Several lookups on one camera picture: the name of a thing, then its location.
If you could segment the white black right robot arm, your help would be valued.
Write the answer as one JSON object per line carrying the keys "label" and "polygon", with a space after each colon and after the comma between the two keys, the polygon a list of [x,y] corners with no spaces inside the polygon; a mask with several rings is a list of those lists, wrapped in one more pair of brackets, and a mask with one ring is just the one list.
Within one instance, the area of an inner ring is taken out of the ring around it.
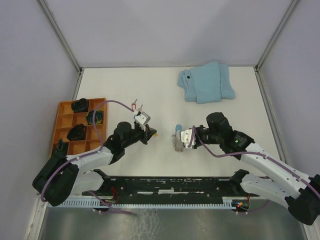
{"label": "white black right robot arm", "polygon": [[274,158],[247,134],[234,130],[222,112],[206,117],[207,127],[192,127],[193,148],[219,145],[224,152],[220,158],[234,157],[246,163],[267,178],[257,177],[240,169],[229,183],[236,196],[244,192],[275,202],[299,222],[311,226],[320,215],[320,176],[309,176],[285,162]]}

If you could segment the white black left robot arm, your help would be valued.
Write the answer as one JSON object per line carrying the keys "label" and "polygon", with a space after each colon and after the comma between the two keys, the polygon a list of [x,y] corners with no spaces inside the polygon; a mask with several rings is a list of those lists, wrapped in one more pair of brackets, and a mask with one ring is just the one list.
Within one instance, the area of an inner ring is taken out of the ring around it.
{"label": "white black left robot arm", "polygon": [[125,149],[137,142],[147,145],[156,133],[157,130],[148,124],[141,127],[139,123],[120,122],[102,146],[76,155],[53,153],[34,178],[32,187],[43,202],[53,207],[62,204],[70,195],[87,191],[106,195],[111,183],[99,168],[120,160]]}

